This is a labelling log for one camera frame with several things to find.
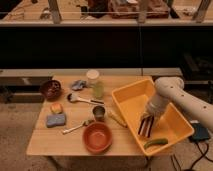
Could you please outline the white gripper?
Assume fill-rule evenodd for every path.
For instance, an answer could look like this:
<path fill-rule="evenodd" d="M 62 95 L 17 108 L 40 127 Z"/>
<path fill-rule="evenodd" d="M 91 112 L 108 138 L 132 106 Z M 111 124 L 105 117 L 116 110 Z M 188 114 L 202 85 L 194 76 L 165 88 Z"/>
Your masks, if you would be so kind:
<path fill-rule="evenodd" d="M 165 113 L 166 107 L 167 99 L 159 94 L 154 94 L 146 103 L 145 110 L 141 115 L 141 119 L 144 120 L 149 116 L 153 116 L 154 121 L 157 122 Z"/>

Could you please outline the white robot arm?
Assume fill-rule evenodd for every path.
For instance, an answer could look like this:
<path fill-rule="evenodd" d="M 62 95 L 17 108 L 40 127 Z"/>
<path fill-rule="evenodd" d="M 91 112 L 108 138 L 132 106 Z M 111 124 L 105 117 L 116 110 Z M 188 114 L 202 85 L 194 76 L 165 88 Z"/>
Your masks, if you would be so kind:
<path fill-rule="evenodd" d="M 160 77 L 155 80 L 154 88 L 155 93 L 146 103 L 141 121 L 150 116 L 162 116 L 167 105 L 173 102 L 213 133 L 213 105 L 184 91 L 180 77 Z"/>

